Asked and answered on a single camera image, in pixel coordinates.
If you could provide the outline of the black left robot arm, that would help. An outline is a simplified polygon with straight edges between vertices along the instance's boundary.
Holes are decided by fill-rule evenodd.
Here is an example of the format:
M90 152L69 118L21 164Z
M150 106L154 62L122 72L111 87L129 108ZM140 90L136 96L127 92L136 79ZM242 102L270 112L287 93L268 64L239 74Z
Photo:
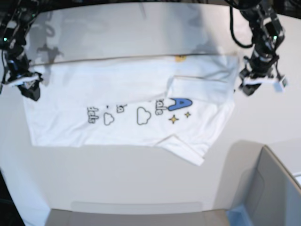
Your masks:
M250 40L263 58L275 54L284 29L269 3L246 8L128 2L41 13L27 36L33 64L165 56L232 55Z

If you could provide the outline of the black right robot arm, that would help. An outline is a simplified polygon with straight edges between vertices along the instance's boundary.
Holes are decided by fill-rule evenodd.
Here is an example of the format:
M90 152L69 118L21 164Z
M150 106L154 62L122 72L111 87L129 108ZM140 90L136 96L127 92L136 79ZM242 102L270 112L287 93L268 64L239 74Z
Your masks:
M37 102L223 101L240 69L229 19L225 6L192 3L17 7L0 25L7 85Z

